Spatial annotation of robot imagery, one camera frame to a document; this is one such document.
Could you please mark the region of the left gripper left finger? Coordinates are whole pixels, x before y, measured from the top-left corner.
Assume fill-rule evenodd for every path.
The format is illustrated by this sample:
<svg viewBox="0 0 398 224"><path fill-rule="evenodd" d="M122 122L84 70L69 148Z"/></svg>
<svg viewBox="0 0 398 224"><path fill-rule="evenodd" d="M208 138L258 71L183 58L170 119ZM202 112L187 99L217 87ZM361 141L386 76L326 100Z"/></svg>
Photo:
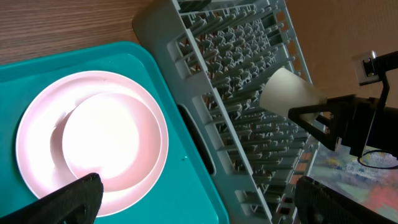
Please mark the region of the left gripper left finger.
<svg viewBox="0 0 398 224"><path fill-rule="evenodd" d="M40 200L1 218L10 224L93 224L104 187L100 175L90 173Z"/></svg>

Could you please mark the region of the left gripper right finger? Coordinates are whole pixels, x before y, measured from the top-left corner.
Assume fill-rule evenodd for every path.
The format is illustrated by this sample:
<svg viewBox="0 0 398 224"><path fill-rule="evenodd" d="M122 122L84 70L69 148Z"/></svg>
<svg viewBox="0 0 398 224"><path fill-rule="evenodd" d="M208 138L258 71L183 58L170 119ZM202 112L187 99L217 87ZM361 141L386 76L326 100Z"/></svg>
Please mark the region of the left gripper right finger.
<svg viewBox="0 0 398 224"><path fill-rule="evenodd" d="M396 224L307 176L296 183L294 203L303 224Z"/></svg>

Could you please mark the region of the white cup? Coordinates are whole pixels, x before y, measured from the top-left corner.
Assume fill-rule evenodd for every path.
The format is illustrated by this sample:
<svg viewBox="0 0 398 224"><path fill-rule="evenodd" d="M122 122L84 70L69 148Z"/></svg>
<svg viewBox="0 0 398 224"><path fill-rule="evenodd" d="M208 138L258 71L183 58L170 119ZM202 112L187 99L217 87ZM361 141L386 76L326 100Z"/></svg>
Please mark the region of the white cup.
<svg viewBox="0 0 398 224"><path fill-rule="evenodd" d="M312 84L285 68L268 79L259 99L259 106L279 116L288 117L289 109L325 104L327 96Z"/></svg>

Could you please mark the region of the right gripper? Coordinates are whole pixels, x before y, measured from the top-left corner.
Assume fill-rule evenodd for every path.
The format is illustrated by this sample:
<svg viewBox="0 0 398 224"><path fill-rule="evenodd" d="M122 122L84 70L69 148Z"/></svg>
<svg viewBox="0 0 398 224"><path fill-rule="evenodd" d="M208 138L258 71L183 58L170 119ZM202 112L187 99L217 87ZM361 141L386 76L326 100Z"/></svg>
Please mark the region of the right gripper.
<svg viewBox="0 0 398 224"><path fill-rule="evenodd" d="M377 109L377 98L346 95L330 98L326 103L289 109L288 118L306 130L326 148L334 151L340 144L349 147L349 154L363 155ZM312 125L316 120L329 130L324 133Z"/></svg>

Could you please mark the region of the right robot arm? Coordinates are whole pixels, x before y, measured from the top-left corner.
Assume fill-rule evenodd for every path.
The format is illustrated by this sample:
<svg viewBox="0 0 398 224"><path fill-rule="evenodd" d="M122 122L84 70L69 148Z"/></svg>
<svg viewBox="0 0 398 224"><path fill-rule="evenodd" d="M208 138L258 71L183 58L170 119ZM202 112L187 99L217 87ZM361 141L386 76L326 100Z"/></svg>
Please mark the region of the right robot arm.
<svg viewBox="0 0 398 224"><path fill-rule="evenodd" d="M397 156L397 109L382 106L378 98L331 98L291 108L288 118L331 151L340 143L356 157L363 155L366 146Z"/></svg>

